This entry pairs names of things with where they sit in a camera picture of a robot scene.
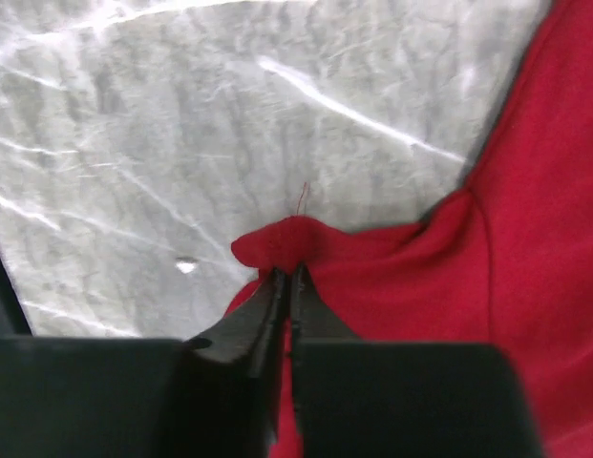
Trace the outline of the red t-shirt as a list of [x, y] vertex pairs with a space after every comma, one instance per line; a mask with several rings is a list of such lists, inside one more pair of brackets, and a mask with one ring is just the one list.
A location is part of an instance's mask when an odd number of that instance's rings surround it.
[[236, 239], [261, 275], [307, 266], [378, 340], [488, 342], [551, 457], [593, 457], [593, 1], [557, 1], [484, 151], [420, 222], [347, 234], [290, 217]]

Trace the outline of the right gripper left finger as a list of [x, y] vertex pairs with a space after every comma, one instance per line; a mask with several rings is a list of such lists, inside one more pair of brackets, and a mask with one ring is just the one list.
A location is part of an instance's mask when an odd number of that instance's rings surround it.
[[0, 337], [0, 457], [266, 457], [286, 276], [187, 340]]

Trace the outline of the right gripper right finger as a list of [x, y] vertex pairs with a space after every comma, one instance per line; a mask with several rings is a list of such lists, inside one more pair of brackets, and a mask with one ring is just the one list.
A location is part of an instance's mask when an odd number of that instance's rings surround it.
[[541, 457], [509, 361], [484, 343], [375, 342], [321, 300], [290, 299], [292, 399], [307, 457]]

